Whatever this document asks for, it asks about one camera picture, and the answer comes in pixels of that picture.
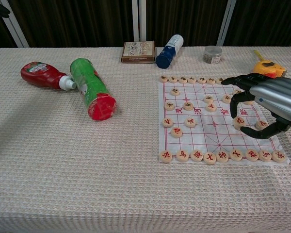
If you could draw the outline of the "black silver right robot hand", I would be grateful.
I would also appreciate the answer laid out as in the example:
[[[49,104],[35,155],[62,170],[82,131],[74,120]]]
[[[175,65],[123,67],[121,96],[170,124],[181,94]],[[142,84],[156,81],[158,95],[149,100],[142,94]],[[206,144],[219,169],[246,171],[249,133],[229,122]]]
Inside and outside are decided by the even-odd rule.
[[[241,126],[240,131],[255,139],[268,139],[291,127],[291,79],[285,77],[270,78],[258,73],[230,77],[221,81],[222,85],[235,85],[243,90],[233,95],[230,102],[232,118],[238,114],[240,102],[255,101],[271,112],[275,122],[256,131]]]

